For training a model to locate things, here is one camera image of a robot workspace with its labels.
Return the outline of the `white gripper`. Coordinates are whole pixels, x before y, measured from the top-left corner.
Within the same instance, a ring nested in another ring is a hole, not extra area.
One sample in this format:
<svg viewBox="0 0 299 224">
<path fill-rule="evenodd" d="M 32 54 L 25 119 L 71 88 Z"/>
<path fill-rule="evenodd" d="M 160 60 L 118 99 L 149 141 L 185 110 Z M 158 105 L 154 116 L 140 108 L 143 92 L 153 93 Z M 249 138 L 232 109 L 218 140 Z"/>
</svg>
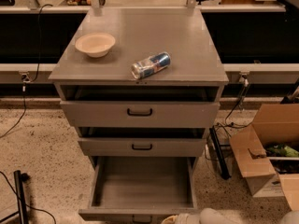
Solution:
<svg viewBox="0 0 299 224">
<path fill-rule="evenodd" d="M 199 215 L 179 214 L 165 218 L 161 224 L 200 224 Z"/>
</svg>

